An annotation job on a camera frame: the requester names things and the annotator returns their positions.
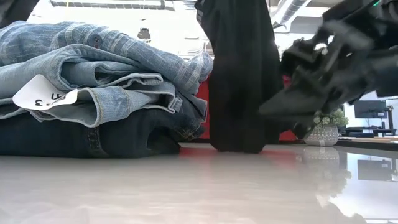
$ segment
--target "computer monitor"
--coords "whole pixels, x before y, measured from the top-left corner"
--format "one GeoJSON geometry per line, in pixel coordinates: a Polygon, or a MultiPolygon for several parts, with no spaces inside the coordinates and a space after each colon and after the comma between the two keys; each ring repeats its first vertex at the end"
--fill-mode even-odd
{"type": "Polygon", "coordinates": [[[355,118],[387,118],[387,104],[381,100],[359,100],[354,104],[355,118]]]}

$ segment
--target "table surface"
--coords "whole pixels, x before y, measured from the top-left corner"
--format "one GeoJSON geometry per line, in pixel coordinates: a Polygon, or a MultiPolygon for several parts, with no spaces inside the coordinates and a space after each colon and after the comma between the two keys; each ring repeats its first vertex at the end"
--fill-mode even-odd
{"type": "Polygon", "coordinates": [[[0,157],[0,223],[398,221],[398,152],[294,145],[249,155],[183,146],[179,156],[147,159],[0,157]],[[363,219],[347,218],[354,214],[363,219]]]}

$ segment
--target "stack of folded jeans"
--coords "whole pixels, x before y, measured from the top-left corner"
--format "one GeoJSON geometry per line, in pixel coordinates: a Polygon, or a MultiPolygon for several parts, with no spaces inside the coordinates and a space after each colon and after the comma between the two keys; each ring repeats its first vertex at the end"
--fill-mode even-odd
{"type": "Polygon", "coordinates": [[[184,61],[108,27],[14,22],[0,29],[2,155],[146,157],[199,137],[207,102],[195,97],[213,61],[184,61]],[[77,100],[46,110],[12,97],[37,75],[77,100]]]}

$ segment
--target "dark blue jeans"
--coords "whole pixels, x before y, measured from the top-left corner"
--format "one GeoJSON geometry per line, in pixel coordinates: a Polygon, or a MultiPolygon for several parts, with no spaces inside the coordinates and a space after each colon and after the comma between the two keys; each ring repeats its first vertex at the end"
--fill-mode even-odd
{"type": "Polygon", "coordinates": [[[97,128],[58,120],[41,123],[25,113],[0,120],[0,155],[138,158],[176,154],[178,142],[202,134],[199,121],[164,110],[139,110],[97,128]]]}

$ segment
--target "button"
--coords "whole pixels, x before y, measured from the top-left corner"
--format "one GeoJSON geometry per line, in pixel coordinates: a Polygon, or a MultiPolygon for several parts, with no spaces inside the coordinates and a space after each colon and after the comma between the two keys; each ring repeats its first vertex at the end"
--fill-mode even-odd
{"type": "Polygon", "coordinates": [[[94,34],[88,39],[88,45],[95,48],[99,48],[101,43],[102,43],[102,38],[98,34],[94,34]]]}

